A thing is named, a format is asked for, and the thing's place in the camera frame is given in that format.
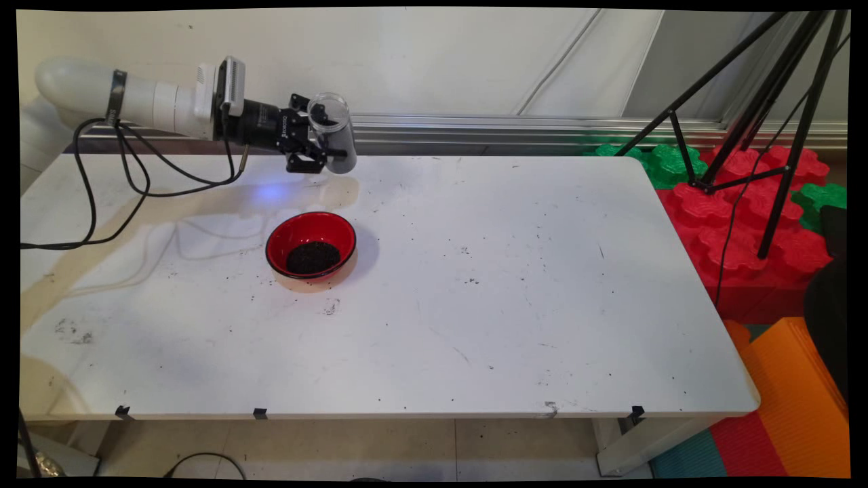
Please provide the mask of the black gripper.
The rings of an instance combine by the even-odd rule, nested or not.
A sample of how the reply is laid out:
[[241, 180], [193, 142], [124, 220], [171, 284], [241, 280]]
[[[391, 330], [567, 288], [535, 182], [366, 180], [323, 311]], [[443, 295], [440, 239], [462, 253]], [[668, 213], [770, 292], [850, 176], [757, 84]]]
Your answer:
[[220, 105], [220, 138], [236, 145], [285, 153], [286, 171], [319, 175], [324, 169], [340, 174], [348, 152], [325, 139], [300, 141], [304, 130], [317, 136], [339, 132], [339, 95], [317, 94], [307, 98], [294, 94], [289, 108], [243, 102], [240, 115], [230, 114], [231, 105]]

